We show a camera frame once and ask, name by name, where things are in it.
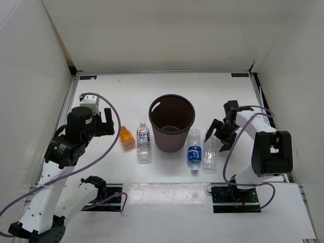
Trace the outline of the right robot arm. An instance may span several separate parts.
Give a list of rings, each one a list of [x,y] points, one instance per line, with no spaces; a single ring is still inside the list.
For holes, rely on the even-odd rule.
[[[211,136],[218,138],[223,144],[220,150],[228,151],[229,156],[243,133],[254,141],[251,165],[231,180],[225,179],[231,185],[227,196],[235,203],[245,197],[245,190],[261,186],[265,180],[290,173],[293,169],[291,134],[264,121],[265,116],[273,116],[270,110],[261,113],[255,108],[255,105],[240,106],[236,100],[227,101],[224,104],[225,118],[214,119],[205,136],[206,140]]]

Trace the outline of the clear unlabeled plastic bottle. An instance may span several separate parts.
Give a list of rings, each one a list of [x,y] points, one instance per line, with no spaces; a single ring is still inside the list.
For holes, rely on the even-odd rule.
[[[203,144],[203,161],[202,168],[206,173],[213,174],[216,171],[216,140],[213,135],[210,136]]]

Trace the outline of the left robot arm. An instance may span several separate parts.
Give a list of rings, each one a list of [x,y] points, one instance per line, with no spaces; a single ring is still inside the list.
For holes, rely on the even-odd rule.
[[[113,107],[105,108],[106,121],[101,119],[97,105],[77,106],[67,116],[67,123],[55,132],[50,141],[43,171],[35,189],[25,194],[32,200],[21,219],[9,227],[9,235],[29,242],[60,242],[67,224],[86,205],[106,198],[106,182],[98,176],[81,179],[81,186],[63,203],[58,203],[68,177],[78,159],[85,153],[94,137],[118,135],[114,129]]]

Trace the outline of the orange juice bottle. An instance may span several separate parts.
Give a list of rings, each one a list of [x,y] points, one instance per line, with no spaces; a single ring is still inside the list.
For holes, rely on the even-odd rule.
[[[121,126],[119,138],[124,149],[131,149],[134,147],[135,139],[132,133],[125,126]]]

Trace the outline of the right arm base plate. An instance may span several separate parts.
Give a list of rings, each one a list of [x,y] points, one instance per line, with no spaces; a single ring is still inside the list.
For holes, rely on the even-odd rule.
[[[212,196],[214,214],[261,212],[255,188],[237,189],[228,184],[209,184],[206,191]]]

